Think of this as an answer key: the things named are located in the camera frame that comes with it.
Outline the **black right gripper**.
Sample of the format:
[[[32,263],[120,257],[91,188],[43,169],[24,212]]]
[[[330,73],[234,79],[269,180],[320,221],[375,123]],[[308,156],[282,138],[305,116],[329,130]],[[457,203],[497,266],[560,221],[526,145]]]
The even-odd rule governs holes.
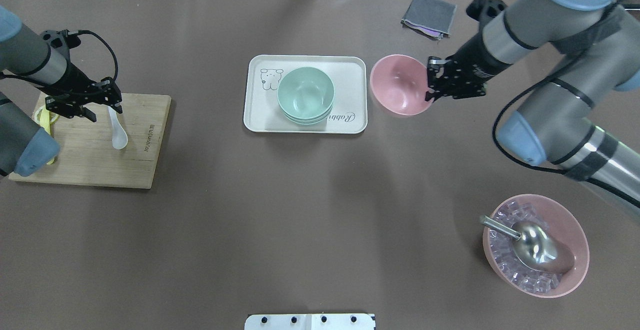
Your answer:
[[[429,57],[426,65],[428,90],[425,101],[437,101],[441,97],[471,99],[486,95],[486,85],[464,74],[460,64],[452,59]]]

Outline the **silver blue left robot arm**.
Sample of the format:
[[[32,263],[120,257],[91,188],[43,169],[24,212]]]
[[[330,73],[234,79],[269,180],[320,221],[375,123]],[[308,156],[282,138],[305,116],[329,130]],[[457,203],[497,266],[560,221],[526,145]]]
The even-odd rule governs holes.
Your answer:
[[[116,84],[119,64],[112,47],[106,46],[113,60],[113,74],[95,81],[71,60],[70,51],[82,44],[83,35],[106,45],[97,33],[37,33],[7,8],[1,9],[0,19],[1,80],[16,82],[14,90],[9,84],[1,87],[1,177],[29,177],[57,156],[61,145],[27,112],[26,97],[14,99],[14,95],[30,87],[45,96],[45,110],[66,119],[96,122],[96,113],[89,110],[89,104],[123,112],[122,93]]]

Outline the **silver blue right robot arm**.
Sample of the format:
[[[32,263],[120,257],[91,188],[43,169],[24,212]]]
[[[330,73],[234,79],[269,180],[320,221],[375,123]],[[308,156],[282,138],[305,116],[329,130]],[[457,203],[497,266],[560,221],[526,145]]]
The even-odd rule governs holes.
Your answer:
[[[502,125],[496,118],[493,142],[521,166],[602,189],[638,218],[638,152],[588,119],[609,92],[639,88],[638,20],[621,0],[473,0],[466,12],[478,33],[452,56],[429,58],[424,100],[483,96],[491,78],[553,45],[564,58]]]

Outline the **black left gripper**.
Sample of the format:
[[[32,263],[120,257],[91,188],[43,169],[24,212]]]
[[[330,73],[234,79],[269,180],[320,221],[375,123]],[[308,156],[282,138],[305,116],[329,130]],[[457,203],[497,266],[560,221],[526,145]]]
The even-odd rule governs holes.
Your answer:
[[[89,103],[108,106],[119,115],[123,113],[122,94],[115,79],[106,77],[102,81],[92,81],[72,63],[67,63],[62,78],[46,86],[44,93],[47,95],[45,107],[68,119],[80,117],[96,122],[96,114],[85,108]]]

